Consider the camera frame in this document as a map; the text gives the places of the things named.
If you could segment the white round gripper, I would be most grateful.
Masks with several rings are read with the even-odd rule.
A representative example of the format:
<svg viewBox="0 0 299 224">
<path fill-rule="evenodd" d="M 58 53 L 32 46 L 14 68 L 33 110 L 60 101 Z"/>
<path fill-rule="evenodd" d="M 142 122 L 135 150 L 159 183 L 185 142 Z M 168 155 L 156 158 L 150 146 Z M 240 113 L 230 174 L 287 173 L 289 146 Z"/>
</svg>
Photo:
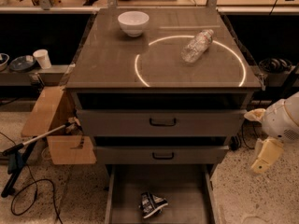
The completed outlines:
<svg viewBox="0 0 299 224">
<path fill-rule="evenodd" d="M 266 110 L 252 109 L 244 118 L 249 121 L 262 121 L 263 131 L 271 136 L 264 140 L 257 139 L 250 166 L 253 173 L 263 174 L 282 155 L 284 149 L 281 142 L 293 143 L 299 139 L 299 98 L 280 99 Z"/>
</svg>

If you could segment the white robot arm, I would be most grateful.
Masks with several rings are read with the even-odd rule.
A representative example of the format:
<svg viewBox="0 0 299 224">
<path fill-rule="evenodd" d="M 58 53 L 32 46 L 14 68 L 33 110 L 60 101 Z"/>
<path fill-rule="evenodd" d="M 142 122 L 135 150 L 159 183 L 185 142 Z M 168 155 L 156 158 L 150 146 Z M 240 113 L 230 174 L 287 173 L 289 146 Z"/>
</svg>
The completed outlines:
<svg viewBox="0 0 299 224">
<path fill-rule="evenodd" d="M 257 139 L 250 166 L 254 174 L 263 174 L 279 159 L 286 144 L 299 140 L 299 92 L 278 100 L 266 109 L 250 110 L 244 118 L 259 122 L 267 135 L 264 140 Z"/>
</svg>

